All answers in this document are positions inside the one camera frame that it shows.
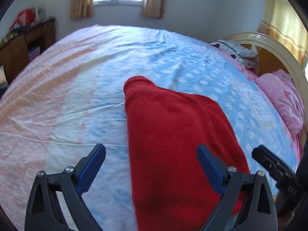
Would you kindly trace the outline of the brown wooden desk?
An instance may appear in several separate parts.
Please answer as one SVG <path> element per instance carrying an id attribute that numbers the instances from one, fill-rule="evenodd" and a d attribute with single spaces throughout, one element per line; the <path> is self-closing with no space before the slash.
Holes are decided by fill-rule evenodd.
<path id="1" fill-rule="evenodd" d="M 42 54 L 55 43 L 55 18 L 47 19 L 20 33 L 1 47 L 1 66 L 10 84 L 30 63 L 29 51 L 39 48 Z"/>

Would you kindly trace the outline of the grey patterned pillow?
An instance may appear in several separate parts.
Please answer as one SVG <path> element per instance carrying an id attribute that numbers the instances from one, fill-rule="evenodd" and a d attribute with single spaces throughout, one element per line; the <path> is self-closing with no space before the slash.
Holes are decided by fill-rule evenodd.
<path id="1" fill-rule="evenodd" d="M 210 42 L 210 45 L 229 54 L 233 59 L 246 69 L 255 69 L 258 67 L 258 54 L 251 49 L 247 49 L 237 42 L 231 40 L 218 40 Z"/>

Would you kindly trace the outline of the green cloth on desk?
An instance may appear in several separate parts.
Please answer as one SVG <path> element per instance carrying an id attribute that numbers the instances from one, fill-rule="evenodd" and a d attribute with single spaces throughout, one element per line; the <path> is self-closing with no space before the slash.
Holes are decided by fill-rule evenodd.
<path id="1" fill-rule="evenodd" d="M 17 32 L 10 32 L 7 35 L 5 35 L 0 42 L 0 47 L 7 44 L 10 40 L 14 39 L 17 35 L 18 35 Z"/>

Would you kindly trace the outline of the red knitted sweater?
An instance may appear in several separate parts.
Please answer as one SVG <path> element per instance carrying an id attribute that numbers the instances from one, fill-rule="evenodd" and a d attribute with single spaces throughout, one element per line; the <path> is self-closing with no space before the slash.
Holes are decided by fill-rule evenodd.
<path id="1" fill-rule="evenodd" d="M 125 82 L 124 94 L 138 229 L 201 229 L 220 196 L 197 147 L 204 144 L 226 165 L 249 172 L 227 117 L 208 97 L 164 89 L 141 76 Z"/>

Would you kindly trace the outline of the red gift bag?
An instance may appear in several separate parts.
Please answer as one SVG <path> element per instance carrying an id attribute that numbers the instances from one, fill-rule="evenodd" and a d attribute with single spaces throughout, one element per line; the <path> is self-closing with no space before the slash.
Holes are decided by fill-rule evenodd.
<path id="1" fill-rule="evenodd" d="M 22 10 L 18 15 L 16 20 L 10 26 L 9 30 L 29 26 L 35 21 L 36 14 L 32 8 L 27 8 Z"/>

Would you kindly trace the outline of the left beige curtain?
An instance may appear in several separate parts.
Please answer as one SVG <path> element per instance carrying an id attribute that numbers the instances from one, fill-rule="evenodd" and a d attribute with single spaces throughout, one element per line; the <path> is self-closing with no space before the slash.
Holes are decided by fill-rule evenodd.
<path id="1" fill-rule="evenodd" d="M 93 0 L 71 0 L 70 18 L 72 20 L 93 16 Z"/>

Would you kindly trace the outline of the pink fluffy blanket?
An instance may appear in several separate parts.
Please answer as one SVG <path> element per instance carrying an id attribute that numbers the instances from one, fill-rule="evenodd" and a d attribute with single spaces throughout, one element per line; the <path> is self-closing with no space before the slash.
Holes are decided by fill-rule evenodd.
<path id="1" fill-rule="evenodd" d="M 259 76 L 255 83 L 270 99 L 291 136 L 295 138 L 304 126 L 304 104 L 289 75 L 278 69 Z"/>

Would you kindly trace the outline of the cream wooden headboard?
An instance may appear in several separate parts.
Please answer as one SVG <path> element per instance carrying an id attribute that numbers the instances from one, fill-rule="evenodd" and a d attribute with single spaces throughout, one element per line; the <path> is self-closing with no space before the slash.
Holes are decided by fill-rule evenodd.
<path id="1" fill-rule="evenodd" d="M 296 58 L 283 44 L 259 32 L 237 33 L 226 37 L 226 40 L 233 40 L 238 44 L 250 44 L 251 47 L 260 47 L 272 53 L 289 72 L 307 110 L 307 79 L 305 73 Z"/>

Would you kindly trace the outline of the pink blue dotted bedsheet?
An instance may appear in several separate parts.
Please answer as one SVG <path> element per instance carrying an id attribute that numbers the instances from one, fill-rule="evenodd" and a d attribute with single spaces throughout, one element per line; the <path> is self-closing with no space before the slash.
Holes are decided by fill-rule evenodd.
<path id="1" fill-rule="evenodd" d="M 83 28 L 34 59 L 1 98 L 1 207 L 18 230 L 37 172 L 61 172 L 97 143 L 106 159 L 84 201 L 102 229 L 137 230 L 123 92 L 133 76 L 218 102 L 252 172 L 260 144 L 297 168 L 299 145 L 256 76 L 226 53 L 166 30 Z"/>

